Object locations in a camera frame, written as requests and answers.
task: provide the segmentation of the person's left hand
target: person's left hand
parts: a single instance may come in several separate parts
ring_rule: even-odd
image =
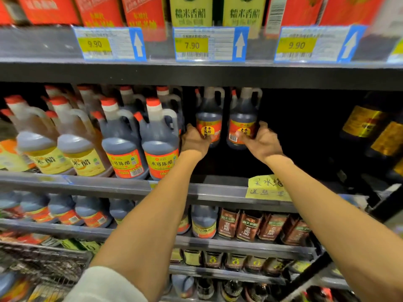
[[[200,133],[192,124],[188,124],[187,132],[182,136],[182,152],[196,150],[201,153],[200,160],[207,154],[208,147],[213,140],[212,135],[202,138]]]

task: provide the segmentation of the person's right hand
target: person's right hand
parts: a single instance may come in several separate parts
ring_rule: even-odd
[[[240,141],[245,143],[255,158],[266,164],[265,158],[271,155],[283,155],[283,149],[281,148],[277,134],[267,127],[267,123],[260,121],[259,125],[260,128],[255,139],[240,131],[236,132],[236,136]]]

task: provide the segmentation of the person's right arm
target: person's right arm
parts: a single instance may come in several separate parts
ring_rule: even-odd
[[[255,139],[237,136],[281,180],[362,301],[403,301],[403,239],[297,167],[267,123],[260,122]]]

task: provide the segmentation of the person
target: person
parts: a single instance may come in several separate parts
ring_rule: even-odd
[[[255,139],[237,137],[281,180],[352,290],[364,302],[403,301],[403,240],[297,167],[259,124]],[[190,176],[210,142],[188,125],[174,167],[113,231],[65,301],[159,300]]]

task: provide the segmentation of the yellow price box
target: yellow price box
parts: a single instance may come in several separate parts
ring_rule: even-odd
[[[177,53],[208,53],[208,38],[175,38]]]
[[[396,44],[395,49],[390,53],[391,55],[396,55],[396,54],[403,54],[403,39],[401,39],[398,44]]]
[[[112,54],[109,40],[106,37],[80,37],[78,43],[83,53],[88,52],[105,52]]]
[[[287,37],[280,38],[277,53],[312,53],[317,38]]]
[[[263,175],[250,178],[245,198],[291,201],[290,195],[276,175]]]

